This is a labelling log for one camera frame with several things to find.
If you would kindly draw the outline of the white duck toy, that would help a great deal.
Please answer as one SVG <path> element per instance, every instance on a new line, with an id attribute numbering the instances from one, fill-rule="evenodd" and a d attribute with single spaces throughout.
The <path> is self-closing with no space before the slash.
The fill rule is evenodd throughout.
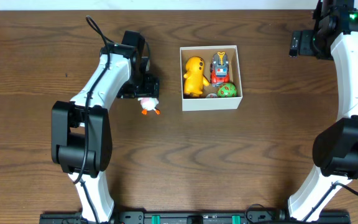
<path id="1" fill-rule="evenodd" d="M 148 111 L 155 111 L 156 114 L 160 114 L 160 110 L 157 109 L 159 103 L 157 98 L 138 98 L 142 107 L 142 114 L 146 115 Z"/>

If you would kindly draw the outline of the yellow duck toy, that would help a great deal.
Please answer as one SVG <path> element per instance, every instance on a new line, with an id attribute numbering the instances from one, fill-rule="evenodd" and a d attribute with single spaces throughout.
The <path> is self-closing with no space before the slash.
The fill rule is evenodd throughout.
<path id="1" fill-rule="evenodd" d="M 199 97 L 203 94 L 205 86 L 210 86 L 210 82 L 203 75 L 205 62 L 201 57 L 191 57 L 185 64 L 185 79 L 183 93 L 185 95 Z"/>

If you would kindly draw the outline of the wooden rattle drum toy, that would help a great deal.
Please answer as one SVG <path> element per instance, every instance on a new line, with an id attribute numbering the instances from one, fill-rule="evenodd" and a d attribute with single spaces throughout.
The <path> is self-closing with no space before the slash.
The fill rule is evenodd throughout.
<path id="1" fill-rule="evenodd" d="M 217 98 L 217 94 L 216 93 L 210 93 L 206 96 L 206 98 Z"/>

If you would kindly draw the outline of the green ball with red symbols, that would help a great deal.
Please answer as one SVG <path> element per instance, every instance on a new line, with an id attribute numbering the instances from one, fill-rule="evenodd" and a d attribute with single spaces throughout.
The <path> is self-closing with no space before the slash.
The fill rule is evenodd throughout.
<path id="1" fill-rule="evenodd" d="M 233 83 L 223 83 L 219 85 L 217 96 L 220 98 L 237 97 L 237 88 Z"/>

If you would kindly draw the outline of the red toy truck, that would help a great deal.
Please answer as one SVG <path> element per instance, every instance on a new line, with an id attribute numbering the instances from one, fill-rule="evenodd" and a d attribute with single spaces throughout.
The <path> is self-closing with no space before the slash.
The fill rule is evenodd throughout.
<path id="1" fill-rule="evenodd" d="M 213 55 L 210 72 L 212 86 L 229 82 L 229 60 L 225 52 L 217 52 Z"/>

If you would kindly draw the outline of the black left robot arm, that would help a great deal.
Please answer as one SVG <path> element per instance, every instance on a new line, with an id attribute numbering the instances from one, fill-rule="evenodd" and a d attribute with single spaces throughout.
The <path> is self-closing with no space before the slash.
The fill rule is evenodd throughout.
<path id="1" fill-rule="evenodd" d="M 106 169 L 112 155 L 109 109 L 116 98 L 158 98 L 159 80 L 149 73 L 142 49 L 109 43 L 85 87 L 52 107 L 52 161 L 73 182 L 82 211 L 40 216 L 42 223 L 110 223 L 114 200 Z"/>

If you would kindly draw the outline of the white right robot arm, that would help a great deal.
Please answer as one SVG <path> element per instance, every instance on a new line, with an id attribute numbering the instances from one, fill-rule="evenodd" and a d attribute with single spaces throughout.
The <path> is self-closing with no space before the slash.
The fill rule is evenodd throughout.
<path id="1" fill-rule="evenodd" d="M 352 3 L 320 1 L 311 30 L 293 33 L 289 55 L 332 60 L 336 67 L 336 122 L 313 143 L 313 167 L 287 200 L 287 220 L 313 223 L 341 189 L 358 179 L 358 11 Z"/>

